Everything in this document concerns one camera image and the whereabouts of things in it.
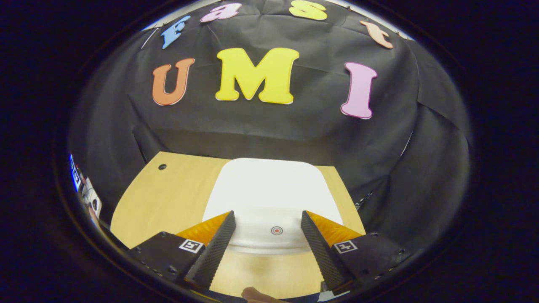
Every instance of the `yellow letter m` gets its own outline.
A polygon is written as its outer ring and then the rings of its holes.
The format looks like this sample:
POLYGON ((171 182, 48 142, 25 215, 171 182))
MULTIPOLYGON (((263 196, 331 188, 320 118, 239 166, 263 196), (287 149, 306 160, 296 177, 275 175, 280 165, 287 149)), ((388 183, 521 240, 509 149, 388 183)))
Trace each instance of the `yellow letter m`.
POLYGON ((262 102, 291 104, 294 97, 290 94, 290 73, 292 63, 300 54, 292 49, 275 48, 268 51, 255 67, 243 49, 227 49, 217 53, 223 61, 221 89, 215 94, 217 100, 238 100, 239 93, 234 89, 234 80, 247 100, 251 100, 258 87, 264 83, 264 90, 258 94, 262 102))

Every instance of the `wooden table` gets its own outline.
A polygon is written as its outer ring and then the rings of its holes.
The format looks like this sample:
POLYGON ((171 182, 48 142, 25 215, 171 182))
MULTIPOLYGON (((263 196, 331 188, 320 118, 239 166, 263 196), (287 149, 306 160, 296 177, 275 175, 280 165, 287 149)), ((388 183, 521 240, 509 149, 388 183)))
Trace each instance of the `wooden table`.
MULTIPOLYGON (((217 176, 228 161, 160 152, 123 194, 114 211, 111 232, 131 249, 160 231, 176 234, 200 223, 217 176), (161 164, 167 167, 159 170, 161 164)), ((364 235, 361 219, 337 170, 317 168, 343 225, 364 235)), ((254 286, 276 298, 292 298, 320 292, 322 280, 311 252, 261 256, 227 250, 210 290, 240 297, 245 287, 254 286)))

